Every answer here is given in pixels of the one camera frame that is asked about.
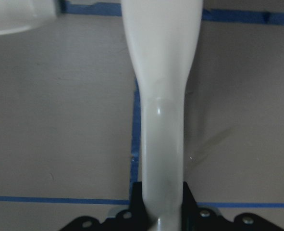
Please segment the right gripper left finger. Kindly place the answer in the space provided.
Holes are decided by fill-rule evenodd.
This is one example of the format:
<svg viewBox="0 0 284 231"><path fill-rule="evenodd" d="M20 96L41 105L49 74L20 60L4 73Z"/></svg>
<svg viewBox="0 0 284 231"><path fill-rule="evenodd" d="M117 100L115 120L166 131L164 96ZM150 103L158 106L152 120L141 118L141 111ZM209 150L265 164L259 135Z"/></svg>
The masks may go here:
<svg viewBox="0 0 284 231"><path fill-rule="evenodd" d="M133 183L129 212L132 231L146 231L148 229L148 215L143 202L142 182Z"/></svg>

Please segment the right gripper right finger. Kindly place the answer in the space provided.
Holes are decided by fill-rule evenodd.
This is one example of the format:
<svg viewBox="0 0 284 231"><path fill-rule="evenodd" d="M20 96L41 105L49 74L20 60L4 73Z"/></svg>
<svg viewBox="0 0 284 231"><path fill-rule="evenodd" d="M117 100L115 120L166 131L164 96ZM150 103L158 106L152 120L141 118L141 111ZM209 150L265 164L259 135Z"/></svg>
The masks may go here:
<svg viewBox="0 0 284 231"><path fill-rule="evenodd" d="M183 182L183 201L181 206L181 230L199 230L199 207L187 182Z"/></svg>

